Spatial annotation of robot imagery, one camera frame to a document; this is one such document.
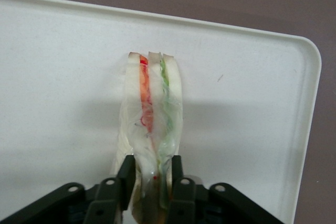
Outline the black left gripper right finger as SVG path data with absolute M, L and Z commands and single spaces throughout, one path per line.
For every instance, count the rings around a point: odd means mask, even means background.
M 168 223 L 282 223 L 227 183 L 209 189 L 184 176 L 182 158 L 172 158 L 172 198 Z

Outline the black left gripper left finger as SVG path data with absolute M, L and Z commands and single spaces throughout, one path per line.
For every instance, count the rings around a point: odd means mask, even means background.
M 118 173 L 85 189 L 64 184 L 1 223 L 122 223 L 135 184 L 135 158 L 127 155 Z

